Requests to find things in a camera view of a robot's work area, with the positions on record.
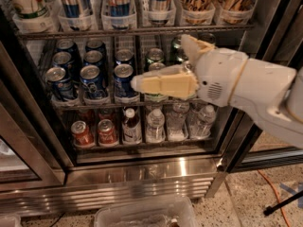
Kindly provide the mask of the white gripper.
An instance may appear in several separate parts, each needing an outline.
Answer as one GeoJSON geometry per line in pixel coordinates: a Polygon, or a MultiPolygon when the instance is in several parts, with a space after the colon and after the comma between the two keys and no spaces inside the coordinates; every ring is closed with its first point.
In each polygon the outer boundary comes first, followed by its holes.
{"type": "Polygon", "coordinates": [[[197,96],[201,100],[219,107],[227,106],[248,56],[227,48],[215,49],[214,44],[187,34],[181,36],[181,47],[188,60],[196,63],[196,76],[184,65],[173,65],[134,76],[132,88],[143,94],[182,99],[193,96],[198,90],[197,96]]]}

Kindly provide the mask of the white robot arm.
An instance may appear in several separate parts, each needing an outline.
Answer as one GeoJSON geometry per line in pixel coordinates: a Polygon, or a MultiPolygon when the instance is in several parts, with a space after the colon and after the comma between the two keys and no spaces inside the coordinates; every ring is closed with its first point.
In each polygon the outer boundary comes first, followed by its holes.
{"type": "Polygon", "coordinates": [[[193,95],[218,107],[246,112],[262,130],[303,148],[303,73],[247,54],[181,36],[192,69],[173,65],[131,80],[143,94],[188,99],[193,95]]]}

